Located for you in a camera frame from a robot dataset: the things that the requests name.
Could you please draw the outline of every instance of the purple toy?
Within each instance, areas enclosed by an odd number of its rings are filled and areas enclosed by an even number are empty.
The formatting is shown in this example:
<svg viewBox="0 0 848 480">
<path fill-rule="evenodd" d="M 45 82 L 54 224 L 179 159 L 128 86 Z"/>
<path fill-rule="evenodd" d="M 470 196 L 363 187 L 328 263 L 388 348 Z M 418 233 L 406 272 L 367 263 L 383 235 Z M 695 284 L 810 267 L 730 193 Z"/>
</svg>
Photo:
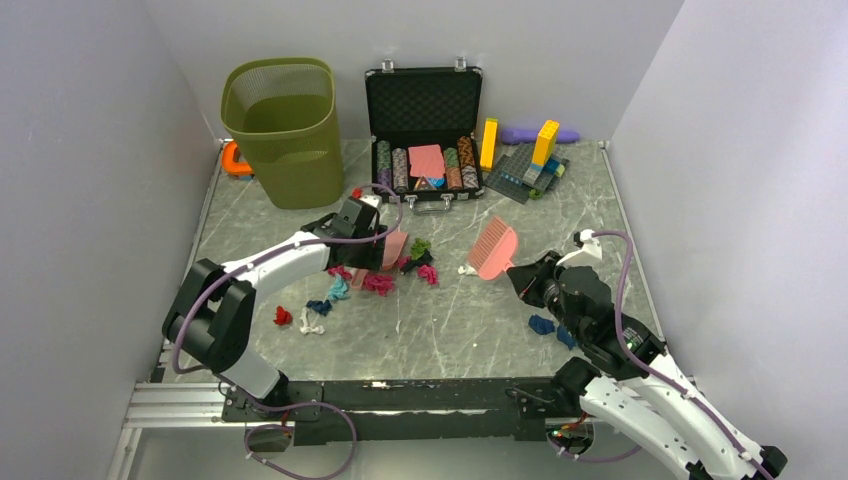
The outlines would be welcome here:
<svg viewBox="0 0 848 480">
<path fill-rule="evenodd" d="M 539 135 L 538 130 L 527 130 L 523 128 L 502 128 L 501 143 L 504 145 L 517 145 L 519 143 L 535 143 Z M 580 140 L 580 134 L 572 130 L 560 130 L 557 132 L 557 143 L 574 143 Z"/>
</svg>

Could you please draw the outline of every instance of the pink paper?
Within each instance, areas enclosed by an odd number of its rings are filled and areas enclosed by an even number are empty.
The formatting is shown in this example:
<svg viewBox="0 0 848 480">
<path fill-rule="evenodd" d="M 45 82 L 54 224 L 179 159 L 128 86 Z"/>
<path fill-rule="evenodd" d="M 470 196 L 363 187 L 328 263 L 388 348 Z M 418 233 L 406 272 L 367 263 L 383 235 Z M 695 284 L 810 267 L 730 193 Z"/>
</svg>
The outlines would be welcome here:
<svg viewBox="0 0 848 480">
<path fill-rule="evenodd" d="M 442 178 L 445 176 L 445 158 L 442 157 L 442 147 L 438 145 L 423 145 L 409 147 L 409 176 Z"/>
</svg>

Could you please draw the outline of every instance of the pink cloth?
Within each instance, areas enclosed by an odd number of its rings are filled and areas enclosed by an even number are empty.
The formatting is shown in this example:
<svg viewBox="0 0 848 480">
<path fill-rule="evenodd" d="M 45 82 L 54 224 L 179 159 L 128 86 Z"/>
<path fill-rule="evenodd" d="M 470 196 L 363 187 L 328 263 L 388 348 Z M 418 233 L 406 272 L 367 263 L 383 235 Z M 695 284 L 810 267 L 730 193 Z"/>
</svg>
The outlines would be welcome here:
<svg viewBox="0 0 848 480">
<path fill-rule="evenodd" d="M 445 157 L 442 147 L 438 145 L 423 145 L 409 147 L 409 176 L 442 178 L 445 176 Z"/>
<path fill-rule="evenodd" d="M 395 289 L 395 279 L 391 275 L 376 275 L 369 273 L 365 276 L 363 288 L 369 292 L 377 292 L 381 297 Z"/>
<path fill-rule="evenodd" d="M 353 277 L 353 275 L 351 275 L 351 273 L 350 273 L 350 272 L 348 272 L 347 270 L 345 270 L 344 265 L 339 265 L 339 266 L 337 266 L 337 267 L 328 268 L 328 269 L 327 269 L 327 273 L 328 273 L 331 277 L 335 277 L 335 276 L 336 276 L 336 274 L 338 273 L 338 274 L 339 274 L 339 275 L 341 275 L 341 276 L 342 276 L 342 278 L 343 278 L 343 279 L 345 279 L 345 280 L 350 280 L 350 279 Z"/>
<path fill-rule="evenodd" d="M 427 283 L 430 285 L 438 285 L 439 284 L 439 273 L 435 268 L 430 265 L 421 265 L 418 267 L 418 276 L 421 278 L 426 278 Z"/>
</svg>

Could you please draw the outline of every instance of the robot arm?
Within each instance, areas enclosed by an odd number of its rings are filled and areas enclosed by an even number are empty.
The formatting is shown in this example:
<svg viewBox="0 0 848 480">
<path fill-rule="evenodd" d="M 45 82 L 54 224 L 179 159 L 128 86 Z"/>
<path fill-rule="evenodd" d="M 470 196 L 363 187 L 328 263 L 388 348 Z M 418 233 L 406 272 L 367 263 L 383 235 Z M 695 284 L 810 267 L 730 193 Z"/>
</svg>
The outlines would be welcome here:
<svg viewBox="0 0 848 480">
<path fill-rule="evenodd" d="M 552 380 L 555 401 L 561 405 L 579 402 L 587 413 L 628 434 L 678 478 L 767 478 L 757 471 L 751 460 L 760 463 L 772 478 L 777 477 L 786 464 L 782 452 L 775 447 L 761 447 L 718 415 L 682 375 L 665 343 L 644 324 L 625 314 L 621 315 L 621 333 L 630 353 L 660 375 L 674 379 L 688 393 L 682 395 L 657 375 L 643 370 L 623 350 L 616 332 L 615 307 L 609 286 L 591 267 L 571 266 L 569 260 L 576 258 L 580 261 L 578 265 L 586 265 L 586 258 L 599 258 L 599 255 L 587 252 L 586 240 L 590 236 L 575 234 L 575 243 L 582 255 L 562 257 L 556 252 L 548 252 L 533 264 L 507 271 L 519 298 L 528 305 L 547 308 L 577 340 L 591 361 L 589 364 L 573 358 L 557 372 Z M 595 246 L 588 248 L 596 251 Z M 636 404 L 633 401 L 622 403 L 626 396 L 618 391 L 620 387 L 616 387 L 615 381 L 638 392 L 656 413 L 633 407 Z M 714 414 L 732 432 L 742 449 L 750 453 L 740 455 L 704 409 Z"/>
<path fill-rule="evenodd" d="M 384 241 L 366 239 L 387 229 L 379 224 L 379 197 L 348 198 L 338 213 L 305 225 L 289 239 L 247 258 L 222 265 L 203 259 L 192 265 L 162 326 L 176 342 L 192 306 L 225 275 L 196 312 L 182 349 L 213 373 L 240 386 L 263 405 L 290 404 L 288 377 L 248 346 L 255 305 L 291 283 L 336 265 L 379 269 Z M 333 243 L 321 243 L 322 240 Z M 270 259 L 269 253 L 291 245 Z"/>
</svg>

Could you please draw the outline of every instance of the gray lego baseplate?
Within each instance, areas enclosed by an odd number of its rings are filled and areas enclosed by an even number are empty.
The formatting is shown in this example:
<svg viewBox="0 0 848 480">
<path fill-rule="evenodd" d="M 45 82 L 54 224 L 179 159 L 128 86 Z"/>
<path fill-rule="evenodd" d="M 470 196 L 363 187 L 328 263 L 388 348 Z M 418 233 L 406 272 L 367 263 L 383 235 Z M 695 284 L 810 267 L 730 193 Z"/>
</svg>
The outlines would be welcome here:
<svg viewBox="0 0 848 480">
<path fill-rule="evenodd" d="M 500 193 L 505 197 L 509 197 L 516 202 L 524 205 L 530 198 L 530 187 L 524 185 L 521 180 L 516 182 L 512 178 L 507 178 L 503 174 L 504 167 L 509 164 L 511 158 L 509 155 L 501 155 L 501 158 L 495 162 L 492 171 L 483 183 L 492 190 Z"/>
<path fill-rule="evenodd" d="M 489 176 L 486 177 L 484 182 L 486 186 L 522 205 L 527 203 L 527 199 L 530 198 L 530 190 L 536 189 L 544 192 L 553 186 L 551 182 L 556 176 L 545 171 L 539 172 L 539 176 L 532 186 L 524 183 L 524 175 L 533 162 L 533 148 L 532 143 L 527 143 L 516 148 L 512 155 L 501 155 Z M 551 158 L 560 160 L 560 163 L 567 164 L 568 162 L 568 160 L 561 160 L 553 155 Z"/>
</svg>

